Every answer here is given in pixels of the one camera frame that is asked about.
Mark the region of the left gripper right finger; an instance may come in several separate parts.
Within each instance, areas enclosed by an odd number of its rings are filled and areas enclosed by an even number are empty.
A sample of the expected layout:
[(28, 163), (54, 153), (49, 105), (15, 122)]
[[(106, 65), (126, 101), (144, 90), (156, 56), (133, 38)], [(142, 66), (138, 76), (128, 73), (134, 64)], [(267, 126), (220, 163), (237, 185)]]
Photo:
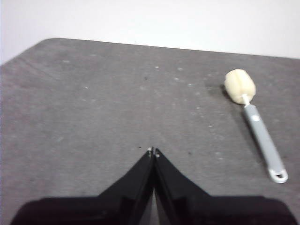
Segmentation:
[(285, 203), (263, 196), (212, 196), (155, 149), (159, 219), (171, 225), (295, 225)]

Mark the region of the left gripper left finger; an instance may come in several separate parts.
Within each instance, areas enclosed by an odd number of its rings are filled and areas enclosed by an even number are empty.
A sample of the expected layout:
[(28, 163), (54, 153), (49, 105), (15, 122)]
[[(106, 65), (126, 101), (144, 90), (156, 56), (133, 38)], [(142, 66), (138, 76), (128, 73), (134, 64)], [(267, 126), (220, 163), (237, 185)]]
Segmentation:
[(153, 149), (97, 196), (42, 198), (24, 204), (13, 225), (137, 225), (153, 192)]

